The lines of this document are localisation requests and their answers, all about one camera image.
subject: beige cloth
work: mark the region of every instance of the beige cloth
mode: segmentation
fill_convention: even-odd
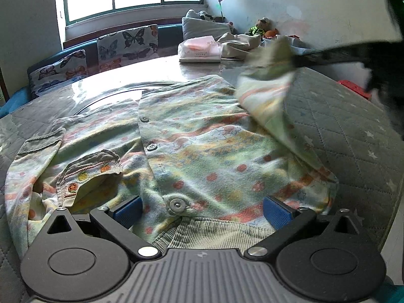
[[[231,33],[223,34],[217,42],[223,44],[222,58],[246,59],[249,51],[261,44],[261,35],[233,35]]]

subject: window sill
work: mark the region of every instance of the window sill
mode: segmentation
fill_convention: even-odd
[[[174,4],[113,12],[66,26],[66,41],[124,24],[144,22],[153,19],[184,17],[189,9],[194,9],[199,12],[207,8],[208,6],[206,4]]]

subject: round table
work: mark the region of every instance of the round table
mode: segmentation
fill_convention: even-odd
[[[157,58],[95,74],[37,98],[0,119],[0,187],[2,189],[0,216],[5,212],[3,208],[4,179],[9,165],[23,142],[34,135],[43,134],[46,126],[53,120],[85,112],[105,103],[117,101],[117,99],[122,100],[125,94],[120,93],[134,88],[169,85],[207,74],[217,74],[236,86],[237,77],[242,71],[243,62],[240,61],[222,60],[220,64],[180,64],[178,56]],[[141,90],[136,92],[131,94],[134,98],[136,96],[140,98]],[[358,213],[363,214],[359,216],[365,218],[365,228],[381,249],[398,210],[401,198],[399,179],[404,173],[404,165],[398,166],[394,170],[391,169],[390,176],[381,174],[377,169],[377,163],[382,162],[383,153],[376,152],[379,154],[379,158],[372,160],[372,154],[376,155],[373,151],[372,154],[370,153],[370,148],[355,146],[360,143],[357,138],[355,139],[355,135],[363,136],[365,143],[369,138],[366,138],[362,130],[354,133],[355,127],[353,129],[345,128],[345,123],[349,124],[352,119],[355,120],[355,113],[358,122],[361,122],[362,119],[369,120],[369,117],[370,120],[375,118],[379,122],[373,122],[375,127],[378,125],[389,136],[395,137],[397,134],[389,127],[384,111],[366,100],[358,98],[356,94],[337,85],[330,78],[307,68],[301,69],[300,77],[296,80],[287,100],[286,110],[296,127],[308,144],[314,147],[325,166],[340,180],[340,191],[335,208],[346,207],[352,210],[358,208]],[[329,111],[341,112],[342,118],[335,115],[333,117],[332,113],[328,115],[327,108]],[[369,112],[371,116],[366,116],[365,111]],[[377,127],[368,132],[373,135],[377,132]],[[398,139],[394,139],[392,149],[395,149],[395,154],[401,156],[404,154],[404,146],[400,146],[400,142],[401,139],[398,136]],[[351,154],[362,153],[363,156],[361,155],[359,158],[351,156]],[[351,162],[353,163],[352,169],[346,172],[347,163]],[[370,163],[369,172],[358,173],[363,180],[358,185],[355,182],[356,168],[360,170],[362,165],[365,167],[367,163]],[[369,198],[373,197],[373,191],[376,193],[374,196],[376,199]]]

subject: blue gripper pad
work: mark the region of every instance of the blue gripper pad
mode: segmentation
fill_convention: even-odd
[[[129,198],[119,205],[111,208],[108,212],[120,225],[129,229],[133,224],[140,219],[143,211],[143,202],[139,196]]]
[[[296,211],[280,200],[267,196],[263,201],[263,213],[266,220],[278,230],[294,219]]]

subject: red object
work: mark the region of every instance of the red object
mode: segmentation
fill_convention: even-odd
[[[356,85],[355,83],[352,83],[351,81],[347,80],[342,80],[338,81],[338,83],[342,84],[343,86],[346,86],[348,89],[351,89],[353,92],[356,92],[360,96],[364,97],[367,100],[372,99],[372,94],[371,93],[366,93],[365,90],[363,90],[360,86]]]

